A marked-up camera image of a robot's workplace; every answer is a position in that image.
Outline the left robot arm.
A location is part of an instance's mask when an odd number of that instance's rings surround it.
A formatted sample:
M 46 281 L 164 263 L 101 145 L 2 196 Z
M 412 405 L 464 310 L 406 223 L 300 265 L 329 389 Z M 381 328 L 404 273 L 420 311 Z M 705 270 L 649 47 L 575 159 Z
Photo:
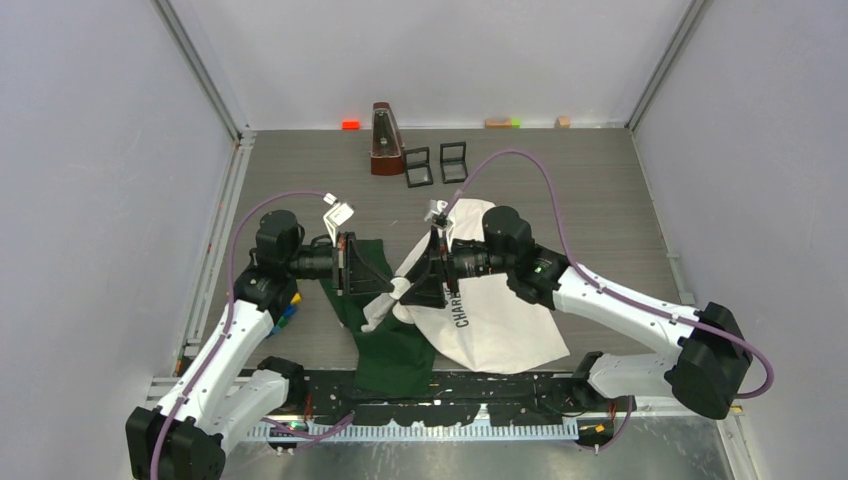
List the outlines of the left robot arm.
M 263 417 L 301 400 L 303 370 L 281 358 L 262 361 L 245 385 L 234 382 L 282 320 L 298 281 L 328 280 L 339 293 L 353 295 L 391 288 L 363 261 L 354 233 L 339 232 L 353 214 L 349 204 L 333 204 L 323 216 L 326 234 L 310 244 L 293 212 L 261 218 L 250 262 L 233 280 L 212 336 L 156 406 L 136 408 L 126 422 L 134 478 L 218 479 L 230 452 Z

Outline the green and white t-shirt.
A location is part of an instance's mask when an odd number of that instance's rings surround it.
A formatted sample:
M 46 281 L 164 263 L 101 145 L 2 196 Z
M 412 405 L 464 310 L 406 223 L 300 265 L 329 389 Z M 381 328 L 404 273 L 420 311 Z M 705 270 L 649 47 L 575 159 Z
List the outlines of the green and white t-shirt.
M 443 308 L 395 303 L 387 294 L 341 296 L 320 283 L 358 350 L 358 388 L 425 393 L 438 354 L 473 372 L 517 374 L 569 356 L 551 311 L 519 299 L 504 275 L 463 280 Z

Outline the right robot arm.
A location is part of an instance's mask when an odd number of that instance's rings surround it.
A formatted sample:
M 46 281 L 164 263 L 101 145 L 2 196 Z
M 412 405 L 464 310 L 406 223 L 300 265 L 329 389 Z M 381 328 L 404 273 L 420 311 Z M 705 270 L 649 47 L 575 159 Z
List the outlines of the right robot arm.
M 727 307 L 678 305 L 610 282 L 539 244 L 509 206 L 483 214 L 479 240 L 450 238 L 448 224 L 446 214 L 434 215 L 423 252 L 392 278 L 400 304 L 444 308 L 448 294 L 471 279 L 501 275 L 530 305 L 587 318 L 649 348 L 643 355 L 588 353 L 575 375 L 593 396 L 670 397 L 714 420 L 743 399 L 740 388 L 755 354 Z

